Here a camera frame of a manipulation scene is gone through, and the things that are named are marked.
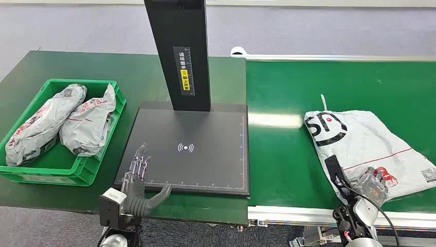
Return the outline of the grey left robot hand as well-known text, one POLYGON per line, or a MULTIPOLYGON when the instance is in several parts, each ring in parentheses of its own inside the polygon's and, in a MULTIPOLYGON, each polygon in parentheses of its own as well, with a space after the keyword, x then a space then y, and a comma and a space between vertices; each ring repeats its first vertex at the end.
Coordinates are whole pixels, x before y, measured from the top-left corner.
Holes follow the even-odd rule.
POLYGON ((165 184, 161 191, 151 198, 145 197, 146 185, 144 175, 151 156, 148 155, 148 144, 144 142, 135 151, 129 169, 124 173, 121 191, 126 194, 124 212, 134 216, 149 215, 154 208, 167 199, 172 184, 165 184))

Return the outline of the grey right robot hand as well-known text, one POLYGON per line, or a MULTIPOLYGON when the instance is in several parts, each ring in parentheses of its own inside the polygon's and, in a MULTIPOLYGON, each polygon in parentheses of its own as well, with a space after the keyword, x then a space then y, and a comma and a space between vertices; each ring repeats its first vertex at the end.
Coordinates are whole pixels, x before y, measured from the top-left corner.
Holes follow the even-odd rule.
POLYGON ((369 198, 378 207, 381 207, 388 200, 388 186, 383 178, 382 172, 373 167, 368 167, 354 183, 356 192, 369 198))

